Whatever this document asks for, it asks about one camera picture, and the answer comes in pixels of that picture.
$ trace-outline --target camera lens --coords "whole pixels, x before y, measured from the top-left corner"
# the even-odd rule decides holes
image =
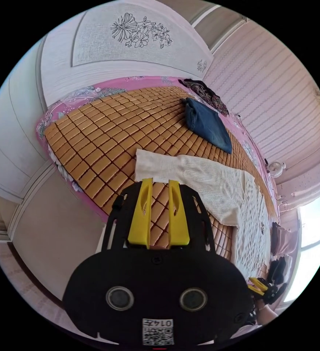
[[[189,312],[201,310],[207,301],[205,292],[198,288],[189,288],[185,290],[179,299],[183,309]]]
[[[133,306],[134,297],[129,289],[115,286],[107,292],[106,301],[114,310],[125,311]]]

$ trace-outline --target dark clothing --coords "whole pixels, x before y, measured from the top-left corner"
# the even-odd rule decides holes
[[[187,127],[206,141],[231,154],[231,139],[218,113],[191,98],[182,99],[182,102],[186,105]]]
[[[208,88],[201,80],[184,79],[178,80],[185,87],[193,90],[199,97],[201,97],[207,104],[218,110],[225,117],[228,116],[226,105],[221,101],[210,88]]]

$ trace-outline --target screw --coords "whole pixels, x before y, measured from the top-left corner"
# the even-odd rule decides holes
[[[152,263],[153,264],[161,264],[161,263],[163,263],[163,259],[160,256],[154,256],[154,257],[152,257]]]

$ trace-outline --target pillow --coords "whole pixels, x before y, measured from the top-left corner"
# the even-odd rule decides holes
[[[279,225],[275,225],[272,229],[271,250],[274,256],[283,256],[292,253],[297,247],[298,231],[292,232]]]

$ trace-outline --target pink bedsheet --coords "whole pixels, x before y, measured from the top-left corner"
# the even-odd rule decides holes
[[[57,101],[51,105],[48,111],[40,118],[36,126],[37,138],[42,145],[43,149],[49,154],[48,144],[44,137],[44,130],[49,126],[49,124],[57,119],[61,118],[63,115],[69,113],[70,111],[81,107],[82,105],[93,101],[94,99],[105,97],[108,95],[117,94],[119,92],[125,92],[141,88],[150,88],[150,87],[159,87],[159,86],[178,86],[185,90],[187,93],[191,94],[197,100],[202,103],[205,103],[200,97],[198,97],[193,91],[186,88],[179,83],[178,79],[175,77],[159,77],[159,76],[146,76],[146,77],[126,77],[109,80],[107,82],[102,82],[95,84],[90,87],[79,89],[75,92],[72,92],[68,96]],[[245,127],[240,121],[238,116],[233,115],[231,112],[228,117],[224,117],[217,110],[215,110],[225,127],[230,130],[230,132],[237,138],[237,140],[242,144],[245,151],[249,155],[250,159],[255,164],[260,175],[262,176],[271,198],[274,202],[276,213],[278,214],[278,201],[277,201],[277,190],[274,180],[268,175],[265,168],[265,161],[261,155],[257,145],[254,143],[252,138],[249,136],[249,133],[246,131]],[[79,188],[79,186],[69,177],[63,167],[58,166],[58,170],[64,176],[67,183],[78,192],[79,197],[88,203],[88,205],[94,209],[104,221],[107,220],[107,215],[100,210],[97,205]]]

